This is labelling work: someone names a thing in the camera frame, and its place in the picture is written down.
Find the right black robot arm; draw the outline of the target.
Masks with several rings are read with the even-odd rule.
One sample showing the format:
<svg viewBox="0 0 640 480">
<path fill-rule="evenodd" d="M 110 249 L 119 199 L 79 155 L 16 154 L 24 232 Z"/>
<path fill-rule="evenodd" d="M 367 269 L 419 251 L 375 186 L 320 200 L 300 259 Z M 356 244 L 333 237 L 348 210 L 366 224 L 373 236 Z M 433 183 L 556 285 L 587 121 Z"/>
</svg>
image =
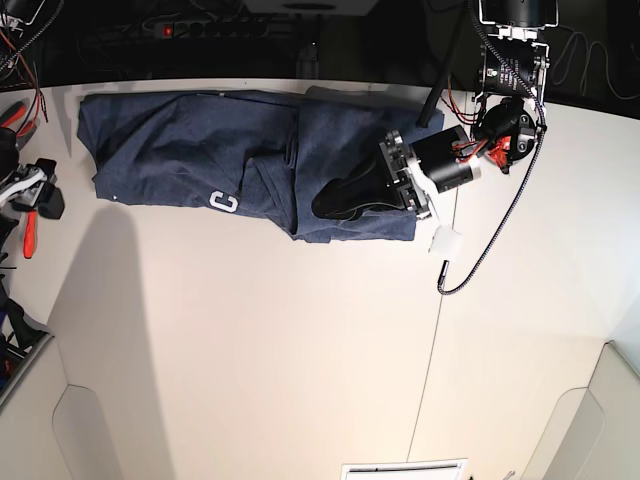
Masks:
<svg viewBox="0 0 640 480">
<path fill-rule="evenodd" d="M 60 15 L 62 1 L 3 1 L 1 3 L 1 90 L 25 87 L 31 94 L 1 106 L 1 205 L 17 212 L 57 220 L 65 209 L 56 185 L 57 162 L 20 159 L 41 120 L 48 119 L 37 66 L 29 50 Z"/>
</svg>

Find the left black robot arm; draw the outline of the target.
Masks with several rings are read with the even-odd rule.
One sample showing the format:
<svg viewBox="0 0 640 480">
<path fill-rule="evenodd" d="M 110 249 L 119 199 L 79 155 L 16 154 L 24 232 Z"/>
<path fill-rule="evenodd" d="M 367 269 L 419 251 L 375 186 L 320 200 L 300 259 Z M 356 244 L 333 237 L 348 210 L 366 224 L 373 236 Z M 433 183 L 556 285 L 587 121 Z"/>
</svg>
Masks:
<svg viewBox="0 0 640 480">
<path fill-rule="evenodd" d="M 543 98 L 549 47 L 538 36 L 558 24 L 554 1 L 470 1 L 482 39 L 474 101 L 478 111 L 425 139 L 407 142 L 397 130 L 345 179 L 329 182 L 312 202 L 315 216 L 355 220 L 367 210 L 436 214 L 438 194 L 479 178 L 480 158 L 503 174 L 539 149 L 546 130 Z"/>
</svg>

